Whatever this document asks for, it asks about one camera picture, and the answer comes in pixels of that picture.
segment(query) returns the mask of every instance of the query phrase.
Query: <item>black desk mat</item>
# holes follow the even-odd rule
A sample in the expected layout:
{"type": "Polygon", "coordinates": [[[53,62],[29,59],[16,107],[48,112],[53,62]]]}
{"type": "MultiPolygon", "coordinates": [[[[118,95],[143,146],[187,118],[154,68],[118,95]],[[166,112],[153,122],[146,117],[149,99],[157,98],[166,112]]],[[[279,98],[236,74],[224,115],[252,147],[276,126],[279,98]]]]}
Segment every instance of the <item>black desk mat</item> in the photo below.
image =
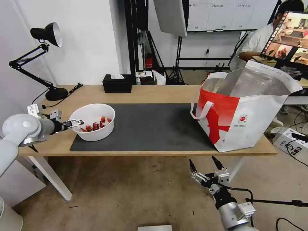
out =
{"type": "Polygon", "coordinates": [[[77,135],[70,151],[216,150],[191,117],[190,104],[108,105],[116,112],[113,132],[92,142],[77,135]]]}

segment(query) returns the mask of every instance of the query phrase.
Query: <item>printed logo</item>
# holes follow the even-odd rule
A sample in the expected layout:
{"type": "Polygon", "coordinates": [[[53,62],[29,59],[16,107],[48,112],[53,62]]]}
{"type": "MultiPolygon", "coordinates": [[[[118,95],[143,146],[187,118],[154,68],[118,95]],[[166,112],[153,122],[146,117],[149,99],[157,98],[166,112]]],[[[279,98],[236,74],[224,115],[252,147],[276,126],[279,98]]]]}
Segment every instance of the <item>printed logo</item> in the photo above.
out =
{"type": "Polygon", "coordinates": [[[241,115],[239,120],[238,120],[238,123],[244,124],[244,123],[246,123],[246,120],[247,120],[247,115],[241,115]]]}

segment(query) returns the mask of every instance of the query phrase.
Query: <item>white shirt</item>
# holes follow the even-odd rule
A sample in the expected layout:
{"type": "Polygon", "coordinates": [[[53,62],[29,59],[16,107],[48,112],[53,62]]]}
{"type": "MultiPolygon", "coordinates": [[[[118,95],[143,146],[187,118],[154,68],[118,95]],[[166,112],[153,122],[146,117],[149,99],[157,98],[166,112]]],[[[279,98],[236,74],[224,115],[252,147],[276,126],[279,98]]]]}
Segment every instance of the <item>white shirt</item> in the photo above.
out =
{"type": "Polygon", "coordinates": [[[256,30],[249,36],[242,47],[241,52],[261,52],[274,31],[273,24],[268,24],[256,30]]]}

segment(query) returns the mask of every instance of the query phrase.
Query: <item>bag handle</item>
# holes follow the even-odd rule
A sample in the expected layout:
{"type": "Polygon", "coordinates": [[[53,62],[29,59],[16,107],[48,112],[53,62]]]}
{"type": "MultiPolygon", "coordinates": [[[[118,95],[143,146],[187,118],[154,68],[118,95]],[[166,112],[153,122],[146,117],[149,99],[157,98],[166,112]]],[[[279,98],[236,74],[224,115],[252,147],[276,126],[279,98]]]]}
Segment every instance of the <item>bag handle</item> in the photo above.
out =
{"type": "Polygon", "coordinates": [[[205,103],[205,105],[204,105],[204,108],[203,108],[203,110],[202,110],[202,112],[201,112],[201,114],[200,114],[200,116],[199,117],[197,117],[197,116],[195,116],[194,114],[193,114],[193,106],[195,105],[195,102],[194,102],[194,100],[192,100],[192,103],[191,103],[191,105],[190,105],[190,115],[194,118],[194,119],[196,119],[196,120],[201,120],[201,119],[203,119],[204,117],[206,117],[206,115],[209,113],[209,110],[210,110],[210,108],[211,108],[211,106],[213,106],[214,105],[214,103],[212,103],[212,102],[210,102],[210,101],[207,101],[206,103],[205,103]]]}

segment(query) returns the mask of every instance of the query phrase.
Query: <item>lamp base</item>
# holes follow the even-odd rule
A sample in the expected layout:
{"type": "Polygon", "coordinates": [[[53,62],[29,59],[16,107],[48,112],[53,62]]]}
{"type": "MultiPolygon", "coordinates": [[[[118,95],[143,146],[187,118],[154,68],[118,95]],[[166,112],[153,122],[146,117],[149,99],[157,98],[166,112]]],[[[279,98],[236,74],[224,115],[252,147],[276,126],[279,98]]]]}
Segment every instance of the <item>lamp base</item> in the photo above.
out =
{"type": "Polygon", "coordinates": [[[65,88],[49,89],[45,97],[48,101],[58,101],[65,99],[68,96],[68,91],[65,88]]]}

